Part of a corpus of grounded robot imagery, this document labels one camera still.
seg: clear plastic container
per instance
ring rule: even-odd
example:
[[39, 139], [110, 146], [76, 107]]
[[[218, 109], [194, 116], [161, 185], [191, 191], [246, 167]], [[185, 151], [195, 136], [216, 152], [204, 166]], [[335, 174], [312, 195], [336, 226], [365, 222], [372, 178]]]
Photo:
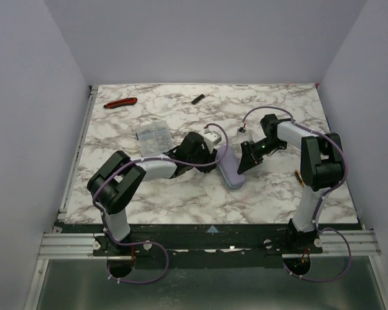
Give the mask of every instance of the clear plastic container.
[[174, 147], [166, 121], [139, 126], [136, 129], [136, 138], [141, 145], [142, 157], [157, 156]]

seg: wall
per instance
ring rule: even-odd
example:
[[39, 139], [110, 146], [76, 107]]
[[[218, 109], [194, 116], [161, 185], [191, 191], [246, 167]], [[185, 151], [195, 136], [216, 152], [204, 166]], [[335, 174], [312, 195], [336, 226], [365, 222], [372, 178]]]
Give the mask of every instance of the wall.
[[88, 95], [44, 2], [0, 1], [0, 310], [23, 308]]
[[45, 0], [84, 76], [315, 83], [365, 0]]
[[362, 220], [374, 227], [388, 271], [388, 0], [369, 0], [319, 88], [349, 158]]

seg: blue triangle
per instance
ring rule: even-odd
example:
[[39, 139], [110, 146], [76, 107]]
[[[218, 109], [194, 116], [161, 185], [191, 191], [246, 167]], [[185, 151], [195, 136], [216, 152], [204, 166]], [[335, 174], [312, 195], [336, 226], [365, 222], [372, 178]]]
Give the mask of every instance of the blue triangle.
[[217, 228], [214, 227], [214, 225], [211, 225], [211, 227], [207, 230], [207, 233], [211, 233], [211, 234], [217, 234], [219, 231], [217, 230]]

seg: red utility knife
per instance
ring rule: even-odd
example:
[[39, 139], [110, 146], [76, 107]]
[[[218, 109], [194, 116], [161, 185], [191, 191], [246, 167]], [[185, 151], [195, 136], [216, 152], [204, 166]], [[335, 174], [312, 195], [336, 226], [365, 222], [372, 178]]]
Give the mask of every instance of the red utility knife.
[[134, 105], [138, 100], [135, 97], [112, 101], [103, 106], [104, 109], [115, 109], [125, 105]]

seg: marble table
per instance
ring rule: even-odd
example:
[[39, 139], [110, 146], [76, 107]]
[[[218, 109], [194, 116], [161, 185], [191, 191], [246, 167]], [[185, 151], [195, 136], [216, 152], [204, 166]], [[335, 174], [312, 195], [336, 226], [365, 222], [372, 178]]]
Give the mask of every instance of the marble table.
[[[199, 104], [191, 101], [200, 94]], [[137, 97], [132, 107], [106, 110], [103, 105]], [[89, 178], [117, 150], [140, 156], [135, 129], [165, 120], [174, 145], [189, 131], [202, 130], [210, 122], [223, 126], [238, 158], [244, 136], [237, 134], [243, 116], [252, 108], [273, 105], [289, 110], [309, 128], [328, 131], [314, 85], [102, 85], [67, 204], [65, 223], [101, 223], [86, 189]], [[248, 128], [255, 141], [264, 137], [259, 120], [276, 110], [250, 114]], [[264, 159], [246, 172], [246, 183], [229, 191], [218, 171], [203, 174], [195, 169], [174, 180], [144, 182], [127, 206], [129, 223], [287, 223], [302, 195], [293, 173], [299, 168], [299, 150], [288, 147]], [[333, 192], [321, 214], [321, 223], [356, 223], [356, 212], [347, 186]]]

